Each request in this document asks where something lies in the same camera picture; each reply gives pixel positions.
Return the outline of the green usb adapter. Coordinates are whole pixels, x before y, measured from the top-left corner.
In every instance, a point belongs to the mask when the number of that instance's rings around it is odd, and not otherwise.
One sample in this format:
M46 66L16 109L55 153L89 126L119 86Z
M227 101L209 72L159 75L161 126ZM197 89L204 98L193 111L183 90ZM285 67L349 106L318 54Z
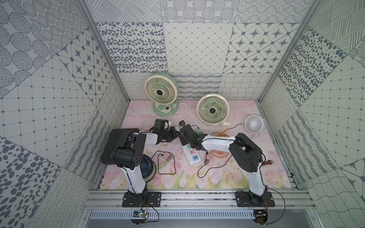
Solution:
M201 135L203 134L202 129L200 129L200 128L196 129L196 130L195 130L195 132L196 132L199 136L201 136Z

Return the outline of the pink usb adapter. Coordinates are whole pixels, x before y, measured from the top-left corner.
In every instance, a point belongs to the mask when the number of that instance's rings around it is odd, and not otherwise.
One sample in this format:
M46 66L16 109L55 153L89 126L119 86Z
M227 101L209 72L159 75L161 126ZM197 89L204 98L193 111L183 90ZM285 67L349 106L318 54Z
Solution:
M171 153L164 153L163 155L163 158L166 160L166 161L170 161L172 159L172 154Z

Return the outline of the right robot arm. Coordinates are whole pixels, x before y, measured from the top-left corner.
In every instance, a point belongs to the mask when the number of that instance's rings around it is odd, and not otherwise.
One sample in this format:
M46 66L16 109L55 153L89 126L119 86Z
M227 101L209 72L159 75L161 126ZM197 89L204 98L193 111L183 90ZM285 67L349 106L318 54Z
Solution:
M235 137L218 137L199 135L188 124L179 128L181 136L196 150L230 153L240 168L247 173L249 193L257 198L263 198L267 187L261 174L262 150L247 135L239 133Z

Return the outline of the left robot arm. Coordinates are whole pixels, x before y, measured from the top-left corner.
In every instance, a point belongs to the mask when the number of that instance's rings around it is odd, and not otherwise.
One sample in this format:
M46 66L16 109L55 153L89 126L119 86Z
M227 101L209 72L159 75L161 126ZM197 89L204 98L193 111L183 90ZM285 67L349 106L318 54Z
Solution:
M134 197L146 198L147 188L143 179L140 163L144 147L161 142L172 142L180 136L168 120L156 119L153 127L147 132L137 128L114 129L109 134L101 162L105 165L117 165L129 184L128 193Z

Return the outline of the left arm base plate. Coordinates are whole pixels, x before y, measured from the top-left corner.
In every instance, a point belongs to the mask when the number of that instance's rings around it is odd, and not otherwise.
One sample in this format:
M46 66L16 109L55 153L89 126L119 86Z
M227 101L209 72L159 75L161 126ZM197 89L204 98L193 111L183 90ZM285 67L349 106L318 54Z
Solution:
M149 207L160 207L161 204L161 192L149 192L137 194L128 191L123 196L122 207L143 207L148 204Z

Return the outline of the white power strip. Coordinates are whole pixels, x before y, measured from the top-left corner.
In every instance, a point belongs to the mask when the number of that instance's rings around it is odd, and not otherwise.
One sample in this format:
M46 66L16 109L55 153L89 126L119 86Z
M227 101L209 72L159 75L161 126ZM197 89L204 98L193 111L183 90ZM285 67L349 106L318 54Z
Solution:
M191 166L197 166L202 161L198 152L189 144L182 145L181 148Z

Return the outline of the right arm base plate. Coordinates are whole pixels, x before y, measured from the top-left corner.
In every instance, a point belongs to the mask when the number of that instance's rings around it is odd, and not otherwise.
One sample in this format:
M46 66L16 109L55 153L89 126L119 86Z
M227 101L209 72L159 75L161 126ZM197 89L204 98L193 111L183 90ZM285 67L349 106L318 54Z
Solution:
M275 202L270 192L258 196L251 192L237 191L235 199L238 207L275 207Z

